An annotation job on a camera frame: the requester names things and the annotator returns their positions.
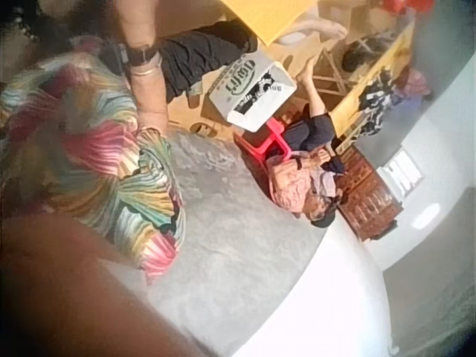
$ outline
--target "window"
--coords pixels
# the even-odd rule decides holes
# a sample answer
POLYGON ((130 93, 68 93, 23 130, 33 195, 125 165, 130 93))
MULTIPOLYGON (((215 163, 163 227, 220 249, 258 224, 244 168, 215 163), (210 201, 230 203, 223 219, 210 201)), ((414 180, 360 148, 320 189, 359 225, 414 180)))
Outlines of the window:
POLYGON ((423 180, 418 167, 403 149, 384 166, 384 171, 395 181, 404 197, 423 180))

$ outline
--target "wristwatch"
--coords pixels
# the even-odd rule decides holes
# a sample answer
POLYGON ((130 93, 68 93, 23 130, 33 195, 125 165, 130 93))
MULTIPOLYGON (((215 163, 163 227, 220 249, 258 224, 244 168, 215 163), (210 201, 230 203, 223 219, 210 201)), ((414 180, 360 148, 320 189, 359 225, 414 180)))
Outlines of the wristwatch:
POLYGON ((140 48, 130 48, 126 46, 127 59, 129 65, 137 67, 139 65, 146 65, 158 53, 157 46, 143 46, 140 48))

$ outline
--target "cardboard box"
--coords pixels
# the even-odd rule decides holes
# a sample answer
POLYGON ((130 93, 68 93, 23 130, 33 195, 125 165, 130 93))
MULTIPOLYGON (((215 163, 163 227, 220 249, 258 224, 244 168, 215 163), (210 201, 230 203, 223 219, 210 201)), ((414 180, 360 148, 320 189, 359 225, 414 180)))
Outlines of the cardboard box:
POLYGON ((231 63, 211 86, 209 98, 227 122, 256 132, 295 90, 295 82, 284 67, 262 51, 256 51, 231 63), (268 71, 274 79, 271 89, 245 114, 235 111, 239 102, 268 71))

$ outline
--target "red plastic chair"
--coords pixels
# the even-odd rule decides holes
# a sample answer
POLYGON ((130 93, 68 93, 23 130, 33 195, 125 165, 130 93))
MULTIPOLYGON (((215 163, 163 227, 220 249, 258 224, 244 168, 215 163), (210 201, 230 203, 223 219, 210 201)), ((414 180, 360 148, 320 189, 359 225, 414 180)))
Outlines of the red plastic chair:
POLYGON ((266 126, 268 127, 271 134, 258 147, 252 146, 249 142, 247 142, 237 133, 234 133, 235 142, 243 149, 245 149, 251 156, 253 156, 265 169, 266 151, 273 143, 276 143, 282 149, 283 161, 289 159, 291 157, 292 152, 291 148, 281 136, 281 134, 284 132, 284 125, 273 117, 271 117, 268 121, 266 121, 266 126))

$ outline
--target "hand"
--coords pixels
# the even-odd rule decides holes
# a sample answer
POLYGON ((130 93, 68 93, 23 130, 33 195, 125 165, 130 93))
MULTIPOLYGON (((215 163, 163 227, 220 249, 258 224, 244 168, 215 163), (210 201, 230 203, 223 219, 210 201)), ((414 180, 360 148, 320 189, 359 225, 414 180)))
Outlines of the hand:
POLYGON ((311 159, 316 166, 321 166, 324 162, 330 161, 330 154, 325 149, 320 149, 317 152, 311 152, 311 159))

